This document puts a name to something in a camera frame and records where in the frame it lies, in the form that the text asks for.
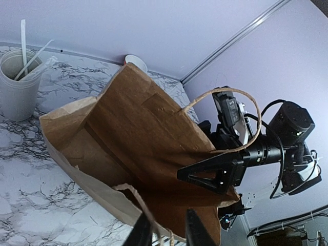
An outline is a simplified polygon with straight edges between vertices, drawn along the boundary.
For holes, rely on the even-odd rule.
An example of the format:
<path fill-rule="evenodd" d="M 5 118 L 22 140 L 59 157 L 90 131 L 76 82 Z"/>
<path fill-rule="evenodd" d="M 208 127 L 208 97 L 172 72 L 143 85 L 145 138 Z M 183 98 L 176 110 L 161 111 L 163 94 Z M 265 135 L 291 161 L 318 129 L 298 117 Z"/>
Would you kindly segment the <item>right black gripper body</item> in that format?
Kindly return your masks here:
<path fill-rule="evenodd" d="M 211 132 L 211 123 L 208 120 L 198 125 L 212 142 L 216 150 L 234 149 L 241 146 L 237 134 L 232 133 L 232 128 L 218 124 L 215 132 Z M 233 152 L 216 154 L 207 160 L 201 161 L 201 171 L 215 172 L 215 177 L 209 179 L 206 184 L 212 187 L 239 186 L 248 167 L 256 167 L 279 162 L 284 168 L 284 149 L 276 135 L 269 138 L 259 135 L 257 140 L 249 147 Z"/>

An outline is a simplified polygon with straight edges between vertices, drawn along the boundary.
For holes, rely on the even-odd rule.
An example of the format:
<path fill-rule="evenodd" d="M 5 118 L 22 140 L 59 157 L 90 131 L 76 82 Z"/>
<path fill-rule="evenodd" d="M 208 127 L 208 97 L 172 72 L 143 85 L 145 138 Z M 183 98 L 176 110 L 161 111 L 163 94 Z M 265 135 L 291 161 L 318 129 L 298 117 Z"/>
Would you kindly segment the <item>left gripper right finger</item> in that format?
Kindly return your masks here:
<path fill-rule="evenodd" d="M 186 212 L 186 245 L 215 246 L 215 242 L 193 209 Z"/>

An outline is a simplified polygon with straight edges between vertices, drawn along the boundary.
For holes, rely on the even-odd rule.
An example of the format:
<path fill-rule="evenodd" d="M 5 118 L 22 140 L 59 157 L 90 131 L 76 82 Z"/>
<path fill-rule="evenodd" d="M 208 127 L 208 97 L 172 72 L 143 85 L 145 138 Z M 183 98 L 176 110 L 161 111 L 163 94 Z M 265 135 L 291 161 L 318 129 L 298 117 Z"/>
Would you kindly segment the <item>brown paper bag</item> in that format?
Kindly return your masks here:
<path fill-rule="evenodd" d="M 178 169 L 209 158 L 214 146 L 187 112 L 134 64 L 124 65 L 97 97 L 40 117 L 51 157 L 94 200 L 133 225 L 147 207 L 159 231 L 185 238 L 194 209 L 220 245 L 218 209 L 236 203 L 177 179 Z"/>

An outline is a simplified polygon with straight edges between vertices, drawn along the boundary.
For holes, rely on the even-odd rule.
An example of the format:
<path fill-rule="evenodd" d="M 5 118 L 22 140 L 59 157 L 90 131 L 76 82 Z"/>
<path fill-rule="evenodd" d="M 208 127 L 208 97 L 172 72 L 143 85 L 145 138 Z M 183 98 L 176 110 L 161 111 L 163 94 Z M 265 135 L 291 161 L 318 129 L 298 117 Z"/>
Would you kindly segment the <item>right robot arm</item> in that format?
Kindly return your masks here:
<path fill-rule="evenodd" d="M 257 117 L 242 110 L 234 97 L 215 99 L 218 118 L 216 132 L 211 132 L 208 120 L 198 126 L 210 139 L 216 150 L 237 148 L 253 137 L 249 120 Z M 271 199 L 285 194 L 295 195 L 321 182 L 317 166 L 317 152 L 309 150 L 305 140 L 315 123 L 307 109 L 282 99 L 268 104 L 281 104 L 269 124 L 263 123 L 265 134 L 243 150 L 221 153 L 190 166 L 180 168 L 177 178 L 218 194 L 229 186 L 241 184 L 249 167 L 280 163 L 277 181 L 273 184 Z"/>

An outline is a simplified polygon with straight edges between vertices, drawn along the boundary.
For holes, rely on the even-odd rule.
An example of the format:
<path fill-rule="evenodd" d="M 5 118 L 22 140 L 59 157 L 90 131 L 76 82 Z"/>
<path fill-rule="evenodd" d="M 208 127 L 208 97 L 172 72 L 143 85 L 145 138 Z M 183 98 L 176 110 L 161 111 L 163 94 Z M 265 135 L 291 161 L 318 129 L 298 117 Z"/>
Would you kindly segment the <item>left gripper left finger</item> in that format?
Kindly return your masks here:
<path fill-rule="evenodd" d="M 155 221 L 142 212 L 123 246 L 151 246 L 155 225 Z"/>

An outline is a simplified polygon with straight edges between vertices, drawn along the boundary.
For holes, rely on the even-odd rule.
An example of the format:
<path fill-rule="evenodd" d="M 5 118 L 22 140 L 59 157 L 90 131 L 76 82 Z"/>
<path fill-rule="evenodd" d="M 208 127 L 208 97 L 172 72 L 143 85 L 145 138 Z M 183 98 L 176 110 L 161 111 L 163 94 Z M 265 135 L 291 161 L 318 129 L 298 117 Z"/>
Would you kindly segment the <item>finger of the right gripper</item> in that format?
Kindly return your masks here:
<path fill-rule="evenodd" d="M 180 168 L 177 179 L 217 194 L 225 194 L 229 187 L 240 185 L 242 174 L 243 156 L 227 153 Z"/>

